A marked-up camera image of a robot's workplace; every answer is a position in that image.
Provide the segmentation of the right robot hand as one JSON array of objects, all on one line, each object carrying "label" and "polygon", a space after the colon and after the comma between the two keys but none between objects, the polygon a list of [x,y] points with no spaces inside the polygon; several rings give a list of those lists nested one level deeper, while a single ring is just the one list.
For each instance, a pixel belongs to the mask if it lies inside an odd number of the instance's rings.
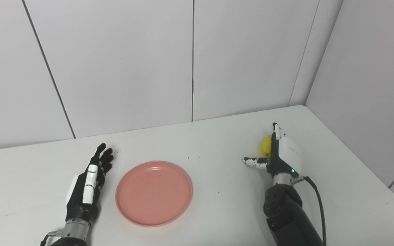
[{"label": "right robot hand", "polygon": [[273,132],[261,141],[261,157],[244,157],[242,162],[247,166],[266,170],[272,177],[288,175],[297,179],[302,172],[302,150],[283,132],[276,122]]}]

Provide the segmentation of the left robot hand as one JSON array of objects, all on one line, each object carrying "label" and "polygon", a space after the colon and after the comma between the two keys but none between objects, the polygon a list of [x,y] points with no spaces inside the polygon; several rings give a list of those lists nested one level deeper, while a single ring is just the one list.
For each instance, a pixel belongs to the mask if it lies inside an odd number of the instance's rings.
[{"label": "left robot hand", "polygon": [[65,221],[81,219],[93,224],[100,213],[98,200],[105,184],[105,176],[112,168],[113,149],[101,143],[86,170],[79,174],[67,202]]}]

